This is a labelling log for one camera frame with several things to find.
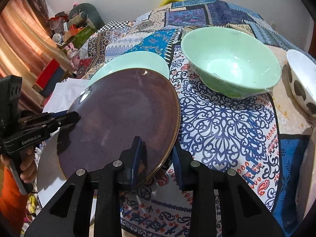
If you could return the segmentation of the person's left hand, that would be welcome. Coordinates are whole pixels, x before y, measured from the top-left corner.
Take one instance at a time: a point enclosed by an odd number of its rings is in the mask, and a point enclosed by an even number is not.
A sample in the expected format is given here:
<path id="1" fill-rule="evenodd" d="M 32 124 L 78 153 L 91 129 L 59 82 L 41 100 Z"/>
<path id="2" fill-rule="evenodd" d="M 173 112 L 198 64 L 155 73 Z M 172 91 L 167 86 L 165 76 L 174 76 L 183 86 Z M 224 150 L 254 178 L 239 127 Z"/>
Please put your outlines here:
<path id="1" fill-rule="evenodd" d="M 22 173 L 20 174 L 21 180 L 24 183 L 32 183 L 36 178 L 37 167 L 34 161 L 35 153 L 33 148 L 28 148 L 25 150 L 25 157 L 23 158 L 20 169 Z M 3 186 L 6 186 L 9 183 L 10 178 L 12 177 L 10 163 L 11 159 L 6 155 L 1 155 L 1 162 L 6 167 L 6 173 L 4 174 Z"/>

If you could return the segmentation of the orange sleeve forearm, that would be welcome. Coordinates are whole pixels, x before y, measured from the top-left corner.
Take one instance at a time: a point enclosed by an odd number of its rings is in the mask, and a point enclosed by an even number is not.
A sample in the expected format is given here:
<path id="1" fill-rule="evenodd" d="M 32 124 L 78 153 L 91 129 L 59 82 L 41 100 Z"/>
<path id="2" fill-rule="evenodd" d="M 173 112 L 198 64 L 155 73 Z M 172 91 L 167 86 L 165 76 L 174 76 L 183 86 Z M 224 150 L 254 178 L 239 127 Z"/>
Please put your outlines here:
<path id="1" fill-rule="evenodd" d="M 21 234 L 24 224 L 27 201 L 28 195 L 21 195 L 11 171 L 5 167 L 1 192 L 1 214 L 18 235 Z"/>

